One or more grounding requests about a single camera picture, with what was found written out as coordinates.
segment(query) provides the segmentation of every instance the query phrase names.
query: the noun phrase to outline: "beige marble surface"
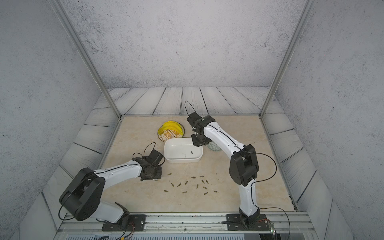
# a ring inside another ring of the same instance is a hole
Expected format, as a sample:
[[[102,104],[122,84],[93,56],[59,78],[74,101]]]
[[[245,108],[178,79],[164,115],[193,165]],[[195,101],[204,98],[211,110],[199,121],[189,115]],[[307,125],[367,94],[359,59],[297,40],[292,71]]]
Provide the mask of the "beige marble surface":
[[[214,118],[236,140],[245,145],[252,144],[257,152],[272,156],[258,116],[214,116]],[[169,120],[181,123],[186,129],[185,137],[190,137],[192,128],[185,116],[125,117],[103,168],[129,161],[134,152],[142,153],[151,142],[156,142],[155,149],[163,153],[164,142],[158,139],[157,129]],[[206,146],[203,148],[203,157],[199,162],[170,164],[166,161],[162,166],[162,177],[158,181],[141,182],[140,178],[126,180],[106,189],[102,200],[118,202],[130,212],[237,212],[240,197],[238,185],[228,172],[229,158],[223,151],[212,152]],[[271,159],[258,155],[258,162],[260,167],[258,180],[268,178],[274,173],[275,165]],[[209,184],[202,183],[202,180],[204,182],[208,180]],[[256,200],[259,207],[294,210],[279,171],[272,179],[256,183]]]

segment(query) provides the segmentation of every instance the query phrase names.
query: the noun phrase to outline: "rectangular white container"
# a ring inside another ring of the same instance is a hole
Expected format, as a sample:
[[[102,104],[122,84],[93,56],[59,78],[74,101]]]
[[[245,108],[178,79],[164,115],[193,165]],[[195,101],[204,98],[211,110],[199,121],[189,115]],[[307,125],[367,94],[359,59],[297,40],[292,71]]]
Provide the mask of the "rectangular white container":
[[[164,157],[169,163],[198,162],[203,156],[203,147],[195,147],[192,138],[171,138],[164,145]]]

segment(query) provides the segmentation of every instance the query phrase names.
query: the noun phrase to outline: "metal rail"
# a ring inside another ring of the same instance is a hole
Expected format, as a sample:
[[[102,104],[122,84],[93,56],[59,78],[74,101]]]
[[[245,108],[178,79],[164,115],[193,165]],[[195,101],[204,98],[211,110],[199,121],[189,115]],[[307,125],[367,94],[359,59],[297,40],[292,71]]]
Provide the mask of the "metal rail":
[[[301,13],[301,16],[299,18],[299,22],[296,25],[295,31],[293,32],[293,35],[291,37],[291,41],[288,45],[288,48],[285,52],[285,55],[283,57],[283,60],[281,61],[280,67],[277,70],[275,79],[273,80],[271,87],[269,88],[268,94],[266,96],[265,102],[262,107],[262,111],[260,113],[260,118],[263,118],[265,112],[268,109],[269,103],[272,101],[273,96],[275,95],[275,92],[277,90],[277,87],[280,84],[280,81],[284,75],[285,69],[288,66],[288,63],[292,57],[293,52],[295,51],[295,47],[297,45],[297,42],[300,39],[301,34],[303,33],[304,27],[311,15],[311,12],[313,10],[313,7],[315,5],[317,0],[307,0],[305,3],[303,12]]]
[[[273,222],[276,232],[288,233],[288,219],[283,212],[262,212]],[[164,234],[164,233],[269,233],[269,231],[228,231],[226,214],[231,212],[192,212],[192,213],[132,213],[146,214],[143,232],[136,234]],[[287,212],[291,223],[291,233],[315,233],[311,219],[306,212]],[[58,235],[67,234],[96,234],[101,233],[102,223],[89,218],[82,222],[75,219],[64,221],[58,229]]]
[[[116,114],[116,116],[120,119],[121,113],[116,107],[111,95],[109,94],[107,88],[105,87],[103,81],[101,80],[101,77],[99,73],[97,72],[95,66],[93,65],[89,55],[87,54],[87,51],[85,50],[84,45],[80,41],[79,36],[77,35],[75,29],[73,28],[73,25],[71,24],[71,21],[68,18],[68,15],[66,14],[63,6],[60,3],[60,0],[48,0],[51,4],[53,10],[57,14],[57,17],[59,18],[61,24],[63,25],[65,31],[68,33],[69,37],[71,38],[73,44],[75,45],[77,51],[79,52],[81,58],[83,59],[85,65],[87,66],[88,70],[90,71],[93,79],[95,80],[96,84],[99,86],[99,89],[105,96],[105,99],[111,106],[112,110]]]

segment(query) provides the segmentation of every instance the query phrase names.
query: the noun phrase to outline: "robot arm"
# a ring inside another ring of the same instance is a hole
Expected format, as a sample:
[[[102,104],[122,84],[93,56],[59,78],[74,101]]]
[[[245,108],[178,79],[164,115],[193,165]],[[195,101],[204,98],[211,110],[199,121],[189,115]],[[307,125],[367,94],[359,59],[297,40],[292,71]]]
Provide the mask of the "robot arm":
[[[161,178],[159,162],[163,155],[152,150],[149,156],[136,157],[131,161],[107,169],[83,168],[61,195],[60,203],[78,221],[89,217],[117,223],[121,228],[128,225],[129,211],[122,205],[100,201],[103,191],[124,180],[141,177],[141,180]]]
[[[230,158],[229,174],[239,184],[240,220],[243,226],[250,226],[260,216],[260,209],[256,207],[257,203],[252,198],[251,190],[259,170],[255,148],[251,144],[245,146],[231,137],[210,115],[202,118],[193,112],[187,121],[195,132],[191,136],[195,146],[207,145],[214,141]]]

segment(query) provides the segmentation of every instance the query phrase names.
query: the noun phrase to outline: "enclosure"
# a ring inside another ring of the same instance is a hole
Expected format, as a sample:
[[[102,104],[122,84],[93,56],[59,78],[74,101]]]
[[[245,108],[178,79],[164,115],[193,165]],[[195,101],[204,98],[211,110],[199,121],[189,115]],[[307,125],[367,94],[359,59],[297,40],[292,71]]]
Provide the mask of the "enclosure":
[[[383,1],[0,6],[2,239],[128,235],[67,220],[60,196],[85,167],[123,164],[151,142],[163,154],[159,126],[177,121],[189,137],[194,110],[271,157],[257,155],[255,180],[268,180],[250,187],[268,231],[222,224],[238,214],[238,185],[227,155],[203,146],[198,163],[164,159],[157,181],[103,193],[146,215],[132,239],[384,234]]]

